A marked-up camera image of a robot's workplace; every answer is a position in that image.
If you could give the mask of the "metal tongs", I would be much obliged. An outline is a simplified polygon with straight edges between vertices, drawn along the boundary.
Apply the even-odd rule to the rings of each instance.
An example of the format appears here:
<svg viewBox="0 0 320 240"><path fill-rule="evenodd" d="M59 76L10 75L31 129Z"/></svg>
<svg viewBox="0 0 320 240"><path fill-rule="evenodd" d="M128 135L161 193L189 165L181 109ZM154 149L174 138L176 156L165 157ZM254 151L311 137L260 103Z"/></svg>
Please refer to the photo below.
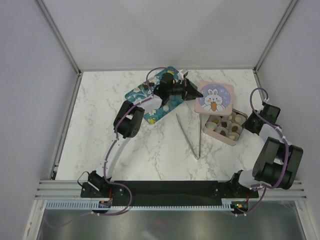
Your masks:
<svg viewBox="0 0 320 240"><path fill-rule="evenodd" d="M188 118L175 114L179 129L185 139L185 142L196 161L201 157L201 135L202 135L202 117L198 114L193 122L189 123Z"/></svg>

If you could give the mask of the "pink chocolate box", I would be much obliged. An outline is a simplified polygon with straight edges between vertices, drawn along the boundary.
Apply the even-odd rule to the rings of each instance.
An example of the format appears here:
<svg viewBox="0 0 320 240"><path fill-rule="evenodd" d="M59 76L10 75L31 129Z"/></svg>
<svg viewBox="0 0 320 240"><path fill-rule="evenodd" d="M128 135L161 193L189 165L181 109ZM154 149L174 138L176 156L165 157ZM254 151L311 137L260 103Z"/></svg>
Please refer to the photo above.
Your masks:
<svg viewBox="0 0 320 240"><path fill-rule="evenodd" d="M241 118L241 121L237 122L235 120L236 117ZM214 119L218 119L218 124L213 122ZM236 109L233 109L232 113L226 116L210 115L208 119L205 121L202 131L204 134L214 139L217 139L227 145L235 146L242 135L242 132L244 130L244 123L246 122L247 119L248 119L248 116L245 113L240 112ZM227 122L227 127L222 127L221 125L222 122ZM210 125L215 125L216 128L214 130L211 130L209 129ZM233 126L237 126L238 130L235 132L232 132ZM221 131L225 131L226 136L221 135L220 134ZM230 139L231 135L236 136L236 138Z"/></svg>

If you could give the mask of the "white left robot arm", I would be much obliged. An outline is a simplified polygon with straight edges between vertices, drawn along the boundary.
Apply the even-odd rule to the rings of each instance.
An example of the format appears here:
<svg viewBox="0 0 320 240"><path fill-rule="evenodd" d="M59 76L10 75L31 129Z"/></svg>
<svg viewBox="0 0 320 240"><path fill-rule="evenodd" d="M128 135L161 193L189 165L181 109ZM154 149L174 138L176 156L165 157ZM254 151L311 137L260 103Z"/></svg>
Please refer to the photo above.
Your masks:
<svg viewBox="0 0 320 240"><path fill-rule="evenodd" d="M117 161L128 142L139 132L146 113L164 107L171 96L180 96L183 101L191 101L203 96L187 78L188 70L178 71L176 79L169 68L165 69L167 72L162 74L158 84L150 82L149 77L146 77L142 86L150 91L149 96L135 102L129 100L123 102L113 122L114 139L104 160L96 170L86 171L87 181L79 183L81 190L85 193L92 191L98 197L105 197L109 193L109 185L112 184L111 179Z"/></svg>

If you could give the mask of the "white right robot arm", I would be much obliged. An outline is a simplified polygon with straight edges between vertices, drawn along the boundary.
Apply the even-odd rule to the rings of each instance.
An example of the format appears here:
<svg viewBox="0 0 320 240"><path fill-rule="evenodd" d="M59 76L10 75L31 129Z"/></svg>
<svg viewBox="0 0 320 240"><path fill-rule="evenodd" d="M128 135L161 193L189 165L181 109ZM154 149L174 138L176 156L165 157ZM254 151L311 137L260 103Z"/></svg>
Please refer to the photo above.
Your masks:
<svg viewBox="0 0 320 240"><path fill-rule="evenodd" d="M239 170L234 173L228 185L233 197L241 197L247 188L251 190L284 189L293 185L303 156L301 147L285 139L281 127L276 124L281 109L263 103L262 110L251 113L244 128L258 135L264 145L251 170Z"/></svg>

